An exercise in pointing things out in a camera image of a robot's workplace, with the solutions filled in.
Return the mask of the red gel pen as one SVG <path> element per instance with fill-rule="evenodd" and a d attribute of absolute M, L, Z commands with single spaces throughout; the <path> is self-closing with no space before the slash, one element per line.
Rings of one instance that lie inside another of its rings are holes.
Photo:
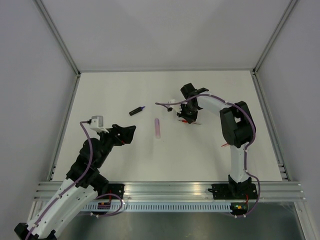
<path fill-rule="evenodd" d="M 178 119 L 179 122 L 182 122 L 182 123 L 185 123 L 185 124 L 194 124 L 194 125 L 201 125 L 201 123 L 197 122 L 197 121 L 191 121 L 191 122 L 188 122 L 187 120 L 185 119 Z"/>

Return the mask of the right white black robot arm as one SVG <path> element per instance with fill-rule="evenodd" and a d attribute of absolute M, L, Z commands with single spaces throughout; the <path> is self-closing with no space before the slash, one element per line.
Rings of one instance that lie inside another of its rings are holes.
<path fill-rule="evenodd" d="M 180 105 L 177 116 L 191 124 L 202 109 L 219 115 L 222 136 L 230 146 L 228 183 L 214 183 L 208 191 L 215 200 L 256 200 L 259 192 L 247 168 L 248 148 L 255 140 L 256 127 L 247 103 L 228 103 L 204 87 L 196 89 L 192 83 L 185 84 L 180 91 L 186 102 Z"/>

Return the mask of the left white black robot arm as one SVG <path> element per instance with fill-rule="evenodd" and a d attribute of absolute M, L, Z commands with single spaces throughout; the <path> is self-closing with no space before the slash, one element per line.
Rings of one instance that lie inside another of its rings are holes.
<path fill-rule="evenodd" d="M 109 194 L 109 181 L 100 174 L 114 147 L 133 141 L 136 126 L 113 124 L 105 128 L 98 116 L 80 121 L 86 141 L 56 193 L 37 215 L 19 223 L 14 232 L 21 240 L 56 240 L 89 202 Z"/>

